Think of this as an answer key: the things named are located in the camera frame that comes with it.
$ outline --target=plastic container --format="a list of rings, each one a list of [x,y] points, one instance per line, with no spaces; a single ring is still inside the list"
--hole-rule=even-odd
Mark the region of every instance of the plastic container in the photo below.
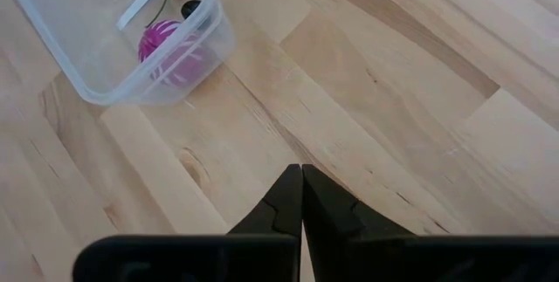
[[[182,23],[140,62],[138,42],[162,1],[19,0],[79,95],[98,105],[176,102],[231,53],[235,40],[219,0],[201,0],[184,21],[188,0],[169,0],[158,19]],[[188,80],[169,82],[200,52],[203,63]]]

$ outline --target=wooden floor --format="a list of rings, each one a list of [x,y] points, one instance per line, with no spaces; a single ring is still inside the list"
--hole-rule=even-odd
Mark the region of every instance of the wooden floor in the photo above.
[[[0,0],[0,280],[224,233],[298,162],[417,234],[559,232],[557,0],[222,1],[238,47],[186,100],[96,107]]]

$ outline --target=pink plastic ball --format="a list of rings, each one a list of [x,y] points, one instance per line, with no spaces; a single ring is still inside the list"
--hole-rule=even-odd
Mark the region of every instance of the pink plastic ball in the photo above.
[[[163,20],[150,25],[141,37],[138,46],[138,57],[144,61],[155,49],[168,38],[181,23],[178,21]],[[163,60],[163,62],[150,74],[153,80],[158,79],[180,57],[188,52],[193,44],[199,40],[200,36],[196,33],[190,34],[184,41]],[[167,86],[186,87],[197,82],[204,73],[207,52],[201,45],[195,50],[190,50],[190,54],[183,57],[181,61],[161,82]]]

